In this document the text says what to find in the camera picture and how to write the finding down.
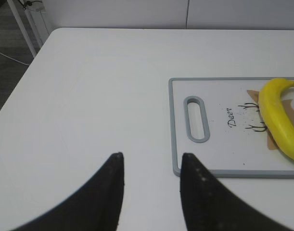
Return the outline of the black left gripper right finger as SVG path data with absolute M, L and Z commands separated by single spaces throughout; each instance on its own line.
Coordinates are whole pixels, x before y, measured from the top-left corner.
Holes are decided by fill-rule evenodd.
M 189 231 L 287 231 L 226 188 L 191 153 L 182 156 L 180 197 Z

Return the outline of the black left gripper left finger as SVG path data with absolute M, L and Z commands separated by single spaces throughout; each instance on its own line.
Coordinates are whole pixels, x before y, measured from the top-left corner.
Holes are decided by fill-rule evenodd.
M 124 196 L 124 156 L 109 156 L 99 170 L 62 203 L 18 231 L 115 231 Z

